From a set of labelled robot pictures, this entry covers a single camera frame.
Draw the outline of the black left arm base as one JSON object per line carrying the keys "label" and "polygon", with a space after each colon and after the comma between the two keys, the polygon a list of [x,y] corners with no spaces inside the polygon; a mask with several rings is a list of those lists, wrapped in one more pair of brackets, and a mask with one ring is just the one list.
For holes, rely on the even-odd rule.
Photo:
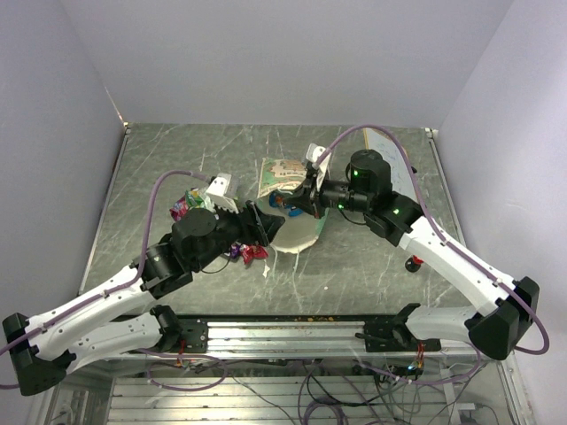
{"label": "black left arm base", "polygon": [[205,353],[208,345],[208,326],[204,319],[181,316],[175,330],[168,330],[149,350],[165,353]]}

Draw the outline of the blue snack packet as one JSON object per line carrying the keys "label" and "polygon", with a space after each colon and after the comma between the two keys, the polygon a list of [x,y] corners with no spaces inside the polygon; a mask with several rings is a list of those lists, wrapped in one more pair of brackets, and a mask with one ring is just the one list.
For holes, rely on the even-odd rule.
{"label": "blue snack packet", "polygon": [[287,204],[286,201],[284,200],[284,197],[275,191],[269,194],[268,204],[272,208],[278,208],[282,211],[285,211],[287,215],[291,218],[298,217],[303,213],[303,211],[297,208],[296,206]]}

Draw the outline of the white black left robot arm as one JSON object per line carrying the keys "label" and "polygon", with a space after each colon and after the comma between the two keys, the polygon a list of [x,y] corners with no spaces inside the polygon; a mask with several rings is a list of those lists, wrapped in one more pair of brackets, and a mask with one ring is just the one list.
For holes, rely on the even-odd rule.
{"label": "white black left robot arm", "polygon": [[181,328],[158,300],[192,282],[233,243],[270,245],[284,223],[253,201],[240,212],[190,209],[170,233],[95,289],[42,314],[8,316],[2,351],[10,355],[15,389],[24,397],[39,394],[109,354],[172,351]]}

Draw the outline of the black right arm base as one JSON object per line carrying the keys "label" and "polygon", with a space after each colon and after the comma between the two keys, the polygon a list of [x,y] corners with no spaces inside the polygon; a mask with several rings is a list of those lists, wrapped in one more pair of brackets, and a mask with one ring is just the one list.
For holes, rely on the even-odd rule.
{"label": "black right arm base", "polygon": [[438,339],[416,339],[391,315],[371,316],[354,336],[364,342],[367,352],[417,352],[419,347],[425,352],[439,352],[442,348]]}

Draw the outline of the green patterned paper bag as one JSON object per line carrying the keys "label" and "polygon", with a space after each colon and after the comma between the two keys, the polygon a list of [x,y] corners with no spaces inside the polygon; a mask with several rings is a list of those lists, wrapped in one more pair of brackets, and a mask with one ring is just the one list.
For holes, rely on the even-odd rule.
{"label": "green patterned paper bag", "polygon": [[278,231],[271,246],[275,251],[298,254],[317,242],[327,220],[327,213],[316,219],[302,213],[289,217],[285,211],[268,204],[273,191],[293,191],[305,179],[306,171],[298,160],[264,158],[260,168],[257,205],[263,213],[284,217],[284,225]]}

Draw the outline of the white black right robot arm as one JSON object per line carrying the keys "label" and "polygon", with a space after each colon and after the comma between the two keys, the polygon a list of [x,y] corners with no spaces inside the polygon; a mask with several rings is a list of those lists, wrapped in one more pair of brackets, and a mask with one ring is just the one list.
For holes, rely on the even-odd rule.
{"label": "white black right robot arm", "polygon": [[393,190],[391,167],[378,152],[356,151],[346,172],[348,181],[333,181],[308,164],[304,181],[280,196],[316,218],[329,208],[361,213],[373,234],[432,267],[470,302],[468,307],[408,305],[390,330],[392,343],[406,351],[421,340],[447,339],[506,359],[534,322],[539,285],[487,265],[441,230],[416,201]]}

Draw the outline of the purple Fox's berries candy bag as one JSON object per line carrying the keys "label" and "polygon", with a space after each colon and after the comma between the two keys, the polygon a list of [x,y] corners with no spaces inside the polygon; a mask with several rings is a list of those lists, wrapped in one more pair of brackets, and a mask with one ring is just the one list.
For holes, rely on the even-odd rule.
{"label": "purple Fox's berries candy bag", "polygon": [[183,218],[186,212],[190,209],[184,197],[177,200],[174,205],[169,209],[170,216],[177,222]]}

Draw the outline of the red snack packet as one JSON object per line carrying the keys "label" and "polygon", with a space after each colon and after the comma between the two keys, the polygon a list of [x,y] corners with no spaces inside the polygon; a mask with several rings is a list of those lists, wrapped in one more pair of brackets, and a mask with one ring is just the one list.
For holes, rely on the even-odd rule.
{"label": "red snack packet", "polygon": [[240,247],[240,255],[243,258],[244,264],[248,267],[256,259],[266,259],[268,252],[261,245],[246,245]]}

